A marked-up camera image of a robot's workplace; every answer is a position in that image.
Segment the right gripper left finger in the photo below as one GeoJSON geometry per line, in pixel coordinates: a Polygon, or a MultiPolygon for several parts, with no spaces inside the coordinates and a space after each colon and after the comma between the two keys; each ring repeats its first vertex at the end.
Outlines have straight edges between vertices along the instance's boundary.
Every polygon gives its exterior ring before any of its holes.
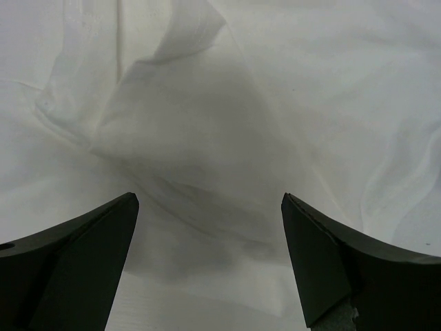
{"type": "Polygon", "coordinates": [[[1,244],[1,329],[104,330],[138,213],[136,195],[126,193],[1,244]]]}

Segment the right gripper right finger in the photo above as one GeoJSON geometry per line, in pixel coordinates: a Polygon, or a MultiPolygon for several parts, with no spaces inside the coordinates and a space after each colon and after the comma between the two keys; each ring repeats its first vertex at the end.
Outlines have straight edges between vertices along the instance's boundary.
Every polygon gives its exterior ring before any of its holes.
{"type": "Polygon", "coordinates": [[[379,241],[292,194],[281,210],[309,329],[440,329],[439,257],[379,241]]]}

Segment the white t-shirt black graphic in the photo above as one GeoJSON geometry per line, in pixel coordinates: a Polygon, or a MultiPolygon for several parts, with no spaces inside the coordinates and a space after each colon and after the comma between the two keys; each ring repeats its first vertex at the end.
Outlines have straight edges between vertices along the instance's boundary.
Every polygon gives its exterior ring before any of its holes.
{"type": "Polygon", "coordinates": [[[1,241],[133,192],[108,330],[304,330],[287,192],[440,253],[439,1],[2,1],[1,241]]]}

